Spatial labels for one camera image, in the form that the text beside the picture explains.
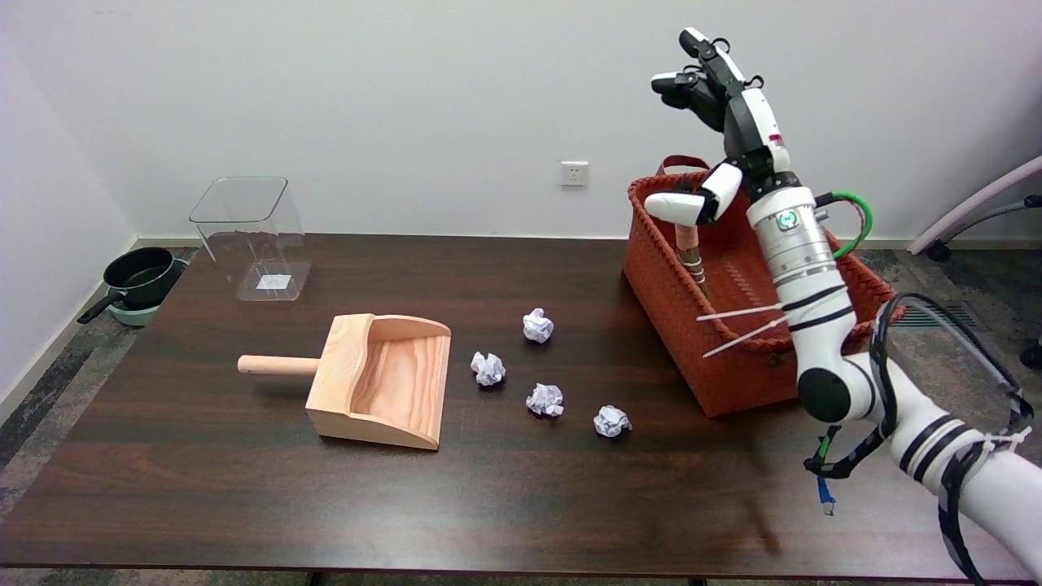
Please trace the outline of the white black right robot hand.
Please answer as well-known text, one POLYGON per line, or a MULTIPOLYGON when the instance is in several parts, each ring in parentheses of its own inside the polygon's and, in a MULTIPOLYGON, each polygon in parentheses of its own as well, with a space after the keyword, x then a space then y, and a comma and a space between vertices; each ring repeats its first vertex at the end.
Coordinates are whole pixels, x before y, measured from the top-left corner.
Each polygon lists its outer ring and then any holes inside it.
POLYGON ((648 196, 644 207, 655 218, 685 226, 717 222, 741 189, 770 188, 791 170, 791 156, 765 97, 760 77, 745 78, 718 38, 684 28, 684 52, 696 63, 656 74, 652 92, 674 109, 693 112, 709 129, 721 133, 725 158, 711 167, 692 193, 678 190, 648 196))

